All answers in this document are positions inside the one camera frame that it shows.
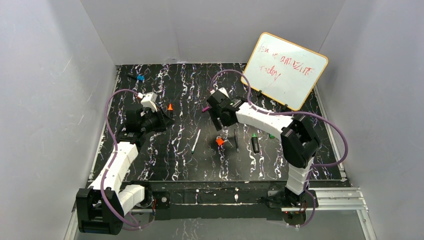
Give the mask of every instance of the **black marker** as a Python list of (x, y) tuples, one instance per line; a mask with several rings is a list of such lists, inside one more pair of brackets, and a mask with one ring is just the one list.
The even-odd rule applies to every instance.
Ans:
[(130, 78), (132, 78), (132, 79), (138, 80), (140, 82), (143, 82), (145, 80), (145, 77), (144, 76), (138, 75), (136, 72), (129, 72), (127, 74), (127, 76), (130, 77)]
[(237, 131), (234, 129), (234, 140), (235, 140), (235, 149), (237, 149), (237, 153), (240, 152), (239, 149), (239, 136), (237, 136)]
[(252, 135), (251, 142), (252, 142), (253, 152), (255, 154), (259, 153), (258, 137), (254, 133)]

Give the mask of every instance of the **white pen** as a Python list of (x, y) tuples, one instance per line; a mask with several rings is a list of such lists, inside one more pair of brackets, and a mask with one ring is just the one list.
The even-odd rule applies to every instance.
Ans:
[(200, 130), (201, 129), (199, 129), (199, 132), (197, 133), (196, 141), (194, 141), (194, 146), (191, 149), (191, 154), (193, 154), (195, 152), (196, 144), (198, 144), (198, 140), (199, 140), (199, 136), (200, 136)]

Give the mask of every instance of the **purple marker cap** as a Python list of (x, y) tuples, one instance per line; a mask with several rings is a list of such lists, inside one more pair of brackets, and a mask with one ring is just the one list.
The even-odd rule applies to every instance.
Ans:
[(204, 113), (204, 112), (208, 111), (210, 108), (211, 108), (210, 106), (207, 106), (207, 107), (203, 108), (203, 110), (201, 112)]

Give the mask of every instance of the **white wall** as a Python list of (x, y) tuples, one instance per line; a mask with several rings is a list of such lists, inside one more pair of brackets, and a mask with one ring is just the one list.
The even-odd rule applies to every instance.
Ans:
[(0, 239), (63, 239), (116, 67), (80, 1), (0, 3)]
[(263, 32), (318, 51), (345, 0), (81, 0), (113, 62), (247, 62)]
[(382, 240), (424, 239), (423, 9), (422, 0), (348, 0), (320, 51), (329, 64), (318, 87)]

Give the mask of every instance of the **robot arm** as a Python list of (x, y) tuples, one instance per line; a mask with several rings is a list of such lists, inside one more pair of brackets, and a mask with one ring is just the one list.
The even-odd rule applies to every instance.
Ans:
[(105, 170), (104, 192), (112, 207), (125, 216), (136, 204), (145, 200), (145, 188), (141, 185), (127, 185), (120, 191), (122, 181), (129, 167), (136, 159), (145, 135), (150, 132), (163, 132), (172, 124), (172, 116), (166, 115), (155, 103), (157, 95), (147, 93), (141, 100), (141, 106), (129, 106), (125, 112), (124, 127), (116, 135), (118, 149), (116, 158), (110, 168), (111, 155), (99, 176), (88, 188), (80, 188), (76, 195), (78, 228), (83, 233), (118, 234), (123, 226), (103, 202), (101, 181)]
[(320, 140), (310, 121), (304, 116), (259, 113), (245, 99), (230, 99), (224, 88), (213, 91), (207, 102), (211, 106), (208, 111), (217, 131), (223, 127), (241, 123), (266, 131), (281, 141), (284, 158), (289, 163), (288, 180), (285, 186), (286, 199), (292, 205), (298, 206), (303, 201), (304, 185), (315, 153), (320, 146)]

